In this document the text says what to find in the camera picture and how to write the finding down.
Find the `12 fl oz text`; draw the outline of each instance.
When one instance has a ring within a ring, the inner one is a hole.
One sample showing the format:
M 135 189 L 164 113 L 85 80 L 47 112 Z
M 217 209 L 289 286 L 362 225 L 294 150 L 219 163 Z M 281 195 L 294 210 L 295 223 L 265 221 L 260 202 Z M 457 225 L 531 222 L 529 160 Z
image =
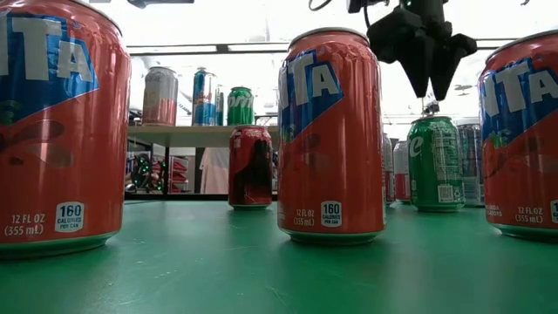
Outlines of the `12 fl oz text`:
M 12 215 L 11 223 L 44 223 L 44 214 L 34 214 L 34 215 Z

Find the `green tabletop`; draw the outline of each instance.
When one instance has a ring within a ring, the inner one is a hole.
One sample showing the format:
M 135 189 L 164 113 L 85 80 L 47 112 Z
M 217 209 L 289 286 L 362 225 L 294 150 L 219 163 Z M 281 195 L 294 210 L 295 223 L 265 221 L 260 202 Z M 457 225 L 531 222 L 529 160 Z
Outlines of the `green tabletop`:
M 558 313 L 558 247 L 509 238 L 482 208 L 388 210 L 369 245 L 292 242 L 272 210 L 125 205 L 107 245 L 0 263 L 0 313 Z

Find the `sprite can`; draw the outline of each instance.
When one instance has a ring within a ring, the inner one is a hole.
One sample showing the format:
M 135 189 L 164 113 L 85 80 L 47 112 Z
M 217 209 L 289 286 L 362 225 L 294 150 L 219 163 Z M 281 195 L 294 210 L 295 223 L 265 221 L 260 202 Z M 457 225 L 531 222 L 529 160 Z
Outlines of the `sprite can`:
M 233 87 L 228 95 L 227 124 L 229 126 L 254 124 L 254 96 L 247 87 Z
M 411 203 L 419 211 L 455 211 L 463 207 L 463 175 L 458 131 L 448 117 L 412 122 L 407 136 Z

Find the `red bull can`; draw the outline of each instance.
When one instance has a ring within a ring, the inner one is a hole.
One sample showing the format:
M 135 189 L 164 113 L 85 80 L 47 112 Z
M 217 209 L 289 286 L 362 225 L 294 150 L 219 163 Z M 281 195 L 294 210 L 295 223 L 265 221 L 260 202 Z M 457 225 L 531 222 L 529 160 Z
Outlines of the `red bull can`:
M 265 126 L 237 126 L 229 142 L 228 204 L 234 209 L 271 205 L 271 135 Z
M 214 126 L 217 114 L 217 77 L 199 67 L 194 74 L 192 126 Z
M 395 173 L 395 199 L 404 204 L 410 204 L 409 147 L 406 140 L 400 140 L 395 144 L 393 149 L 393 172 Z
M 176 73 L 162 66 L 154 66 L 146 75 L 143 96 L 142 124 L 145 126 L 175 126 L 178 103 Z
M 504 45 L 480 75 L 487 220 L 507 236 L 558 240 L 557 39 Z
M 279 90 L 279 228 L 299 242 L 371 241 L 385 207 L 379 67 L 366 37 L 322 28 L 295 38 Z
M 119 28 L 80 1 L 0 11 L 0 257 L 98 247 L 122 222 L 131 63 Z

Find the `fanta logo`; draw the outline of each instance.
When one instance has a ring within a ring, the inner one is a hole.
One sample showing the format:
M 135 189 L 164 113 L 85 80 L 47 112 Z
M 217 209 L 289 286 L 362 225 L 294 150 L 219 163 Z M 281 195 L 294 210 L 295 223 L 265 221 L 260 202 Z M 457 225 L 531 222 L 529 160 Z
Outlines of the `fanta logo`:
M 228 98 L 228 107 L 248 107 L 250 108 L 254 104 L 254 97 L 244 97 L 244 96 L 230 96 Z
M 0 101 L 22 104 L 12 122 L 99 88 L 87 45 L 69 27 L 60 17 L 0 16 Z
M 279 71 L 279 90 L 279 125 L 287 133 L 282 134 L 283 140 L 293 140 L 344 97 L 331 63 L 318 62 L 316 51 L 305 51 L 286 62 Z
M 417 157 L 420 155 L 422 143 L 424 143 L 424 140 L 420 136 L 411 140 L 411 143 L 409 144 L 409 155 L 411 157 Z
M 558 108 L 557 82 L 553 69 L 535 68 L 531 58 L 487 73 L 479 85 L 483 140 L 506 131 L 511 141 Z

